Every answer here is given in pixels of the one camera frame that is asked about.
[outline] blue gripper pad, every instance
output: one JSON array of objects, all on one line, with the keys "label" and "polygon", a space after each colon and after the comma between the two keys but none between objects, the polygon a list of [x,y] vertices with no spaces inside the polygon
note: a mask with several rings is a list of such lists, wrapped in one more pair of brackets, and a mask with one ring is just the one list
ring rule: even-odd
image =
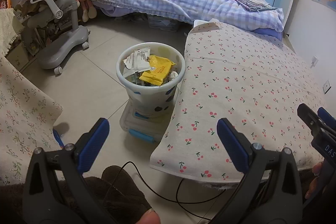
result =
[{"label": "blue gripper pad", "polygon": [[317,111],[317,115],[322,119],[325,124],[336,131],[336,120],[331,116],[323,107]]},{"label": "blue gripper pad", "polygon": [[100,118],[75,144],[75,160],[80,174],[88,172],[110,132],[109,121]]},{"label": "blue gripper pad", "polygon": [[252,156],[252,151],[249,151],[251,143],[243,134],[235,130],[226,118],[218,120],[217,134],[235,168],[239,172],[246,174],[249,170],[250,157]]}]

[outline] blue and white checkered quilt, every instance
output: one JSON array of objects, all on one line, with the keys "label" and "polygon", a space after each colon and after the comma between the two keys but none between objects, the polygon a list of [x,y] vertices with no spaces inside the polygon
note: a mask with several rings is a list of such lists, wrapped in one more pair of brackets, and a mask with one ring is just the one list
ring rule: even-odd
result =
[{"label": "blue and white checkered quilt", "polygon": [[193,23],[212,18],[244,30],[270,28],[276,32],[284,29],[282,9],[249,12],[235,0],[93,0],[103,5],[131,9],[135,12],[168,17]]}]

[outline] folded fabric stack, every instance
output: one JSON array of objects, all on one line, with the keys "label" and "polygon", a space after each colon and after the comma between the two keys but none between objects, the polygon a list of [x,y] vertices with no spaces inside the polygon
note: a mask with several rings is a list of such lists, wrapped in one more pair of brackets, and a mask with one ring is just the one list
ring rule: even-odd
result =
[{"label": "folded fabric stack", "polygon": [[235,0],[235,1],[250,12],[260,12],[264,10],[277,9],[275,7],[272,7],[265,0]]}]

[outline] caster wheel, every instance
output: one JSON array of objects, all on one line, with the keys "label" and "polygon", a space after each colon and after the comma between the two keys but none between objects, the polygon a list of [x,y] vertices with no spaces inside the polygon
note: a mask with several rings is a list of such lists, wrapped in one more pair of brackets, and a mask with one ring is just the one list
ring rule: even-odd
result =
[{"label": "caster wheel", "polygon": [[87,41],[85,41],[83,44],[82,44],[82,47],[83,47],[83,50],[86,50],[87,48],[89,48],[89,44]]},{"label": "caster wheel", "polygon": [[60,75],[62,72],[63,72],[63,70],[62,70],[61,67],[58,66],[57,68],[54,68],[55,75]]}]

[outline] human hand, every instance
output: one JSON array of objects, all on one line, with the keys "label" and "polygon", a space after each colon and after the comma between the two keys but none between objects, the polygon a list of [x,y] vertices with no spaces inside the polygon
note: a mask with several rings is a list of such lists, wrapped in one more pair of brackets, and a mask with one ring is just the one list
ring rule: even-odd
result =
[{"label": "human hand", "polygon": [[[314,167],[312,168],[312,172],[315,175],[319,175],[321,170],[322,170],[322,166],[323,166],[323,162],[319,162],[318,164],[314,165]],[[317,188],[317,183],[318,183],[318,179],[319,177],[316,177],[313,179],[313,181],[310,183],[309,185],[309,189],[307,191],[307,193],[305,194],[304,198],[308,199],[310,198],[310,196],[312,195],[312,193],[316,190]]]},{"label": "human hand", "polygon": [[136,224],[161,224],[161,221],[159,215],[153,209],[149,209]]}]

